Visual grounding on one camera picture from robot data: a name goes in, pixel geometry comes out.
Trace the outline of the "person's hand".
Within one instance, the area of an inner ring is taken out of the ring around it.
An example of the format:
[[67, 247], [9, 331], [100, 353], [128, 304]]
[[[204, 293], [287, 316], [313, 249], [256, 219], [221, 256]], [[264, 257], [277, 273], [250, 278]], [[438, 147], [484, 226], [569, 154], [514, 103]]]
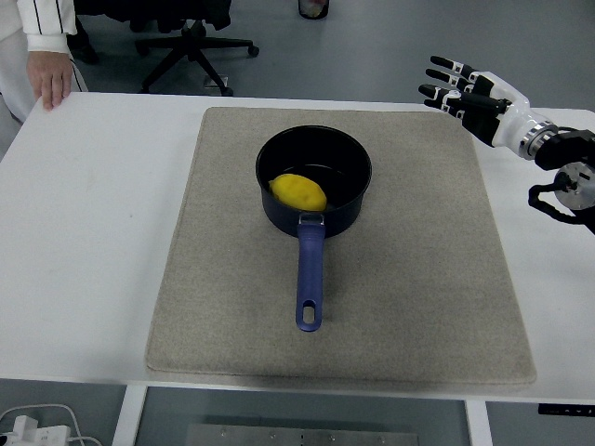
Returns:
[[73, 65], [65, 53], [31, 51], [27, 74], [36, 99], [42, 100], [46, 111], [52, 111], [72, 91]]

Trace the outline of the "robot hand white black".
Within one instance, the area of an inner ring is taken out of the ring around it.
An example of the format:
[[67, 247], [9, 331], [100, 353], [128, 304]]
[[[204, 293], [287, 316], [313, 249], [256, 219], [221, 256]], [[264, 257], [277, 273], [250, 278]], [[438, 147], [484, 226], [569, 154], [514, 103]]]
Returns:
[[426, 75], [442, 86], [418, 88], [424, 104], [461, 121], [474, 137], [490, 147], [518, 149], [523, 135], [535, 126], [528, 99], [492, 72], [432, 56]]

